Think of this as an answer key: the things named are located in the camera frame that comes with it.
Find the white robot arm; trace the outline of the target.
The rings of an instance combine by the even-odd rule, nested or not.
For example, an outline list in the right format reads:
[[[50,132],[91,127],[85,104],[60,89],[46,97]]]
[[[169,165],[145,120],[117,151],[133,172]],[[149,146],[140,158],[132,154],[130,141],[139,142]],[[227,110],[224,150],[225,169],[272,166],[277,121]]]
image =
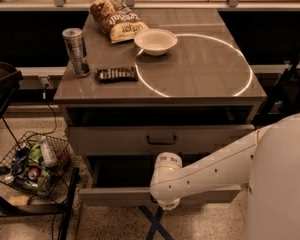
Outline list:
[[[150,193],[172,210],[184,197],[244,183],[246,239],[300,240],[300,113],[186,167],[174,153],[159,154]]]

